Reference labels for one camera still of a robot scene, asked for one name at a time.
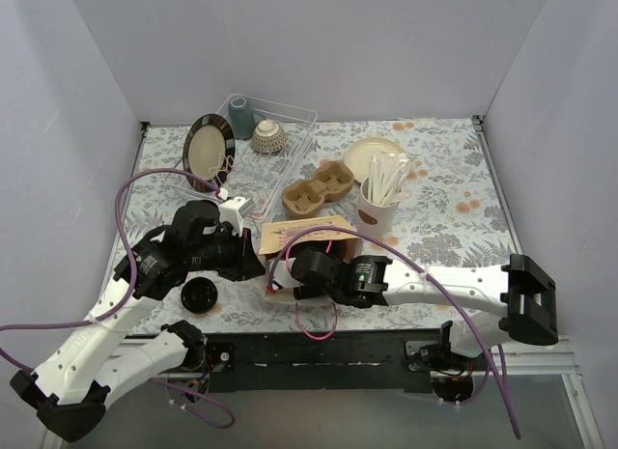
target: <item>clear plastic tray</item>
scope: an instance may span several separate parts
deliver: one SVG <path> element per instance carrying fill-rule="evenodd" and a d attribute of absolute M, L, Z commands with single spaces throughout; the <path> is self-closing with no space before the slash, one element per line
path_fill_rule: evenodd
<path fill-rule="evenodd" d="M 229 121 L 228 105 L 230 100 L 235 97 L 244 97 L 253 105 L 257 122 L 262 119 L 272 119 L 286 130 L 289 137 L 283 150 L 272 154 L 257 153 L 251 147 L 251 140 L 237 139 L 234 167 L 228 176 L 228 180 L 222 184 L 230 191 L 231 195 L 250 198 L 253 208 L 249 215 L 245 217 L 249 217 L 255 223 L 262 223 L 268 219 L 268 215 L 281 195 L 295 164 L 307 151 L 318 119 L 318 113 L 288 104 L 232 94 L 225 100 L 216 114 Z M 174 167 L 183 168 L 181 157 Z M 169 174 L 166 181 L 171 188 L 187 200 L 209 197 L 208 194 L 200 193 L 192 188 L 184 177 Z"/>

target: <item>small bowl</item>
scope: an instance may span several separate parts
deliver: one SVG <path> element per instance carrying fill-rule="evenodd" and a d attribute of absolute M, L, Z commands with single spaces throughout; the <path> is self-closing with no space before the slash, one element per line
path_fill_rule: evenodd
<path fill-rule="evenodd" d="M 286 131 L 271 119 L 261 121 L 253 131 L 251 146 L 258 153 L 275 153 L 288 143 Z"/>

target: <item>paper cup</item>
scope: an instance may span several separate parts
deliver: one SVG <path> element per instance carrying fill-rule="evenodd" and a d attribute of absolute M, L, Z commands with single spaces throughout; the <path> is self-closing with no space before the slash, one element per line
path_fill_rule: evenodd
<path fill-rule="evenodd" d="M 358 232 L 371 237 L 381 237 L 390 231 L 399 202 L 389 206 L 376 206 L 367 200 L 369 179 L 360 186 L 355 224 Z"/>

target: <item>white wall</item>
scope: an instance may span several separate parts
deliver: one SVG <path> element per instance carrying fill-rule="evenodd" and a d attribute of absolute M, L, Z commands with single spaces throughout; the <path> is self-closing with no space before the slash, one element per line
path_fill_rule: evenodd
<path fill-rule="evenodd" d="M 618 0 L 547 0 L 487 117 L 523 249 L 558 287 L 606 447 L 618 444 Z"/>
<path fill-rule="evenodd" d="M 0 0 L 0 323 L 82 319 L 114 236 L 113 199 L 139 125 L 71 0 Z M 37 364 L 68 333 L 2 333 Z M 0 360 L 0 446 L 43 426 Z"/>
<path fill-rule="evenodd" d="M 326 119 L 484 114 L 544 0 L 74 0 L 140 120 L 231 93 Z"/>

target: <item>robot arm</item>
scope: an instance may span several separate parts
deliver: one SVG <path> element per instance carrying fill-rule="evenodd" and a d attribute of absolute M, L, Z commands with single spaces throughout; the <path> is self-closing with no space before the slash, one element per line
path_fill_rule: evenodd
<path fill-rule="evenodd" d="M 432 276 L 467 309 L 489 347 L 506 341 L 548 346 L 558 342 L 555 283 L 527 256 L 511 255 L 507 266 L 431 267 Z M 407 303 L 448 304 L 424 276 L 384 256 L 359 256 L 344 263 L 320 250 L 306 249 L 292 265 L 302 284 L 297 298 L 327 294 L 359 308 Z M 442 326 L 439 354 L 476 357 L 478 342 L 464 321 Z"/>
<path fill-rule="evenodd" d="M 31 373 L 21 370 L 11 387 L 56 435 L 73 442 L 89 433 L 106 409 L 121 396 L 159 373 L 183 367 L 196 370 L 204 363 L 206 338 L 187 321 L 164 325 L 163 331 L 138 350 L 108 360 L 131 329 L 169 291 L 184 283 L 193 270 L 216 270 L 232 281 L 248 280 L 266 272 L 242 229 L 244 198 L 219 207 L 192 201 L 179 208 L 171 225 L 153 229 L 131 248 L 137 262 L 132 296 L 111 317 L 97 317 L 118 305 L 129 288 L 125 257 L 95 307 L 90 324 L 77 328 L 69 339 Z M 161 240 L 155 238 L 162 232 Z"/>

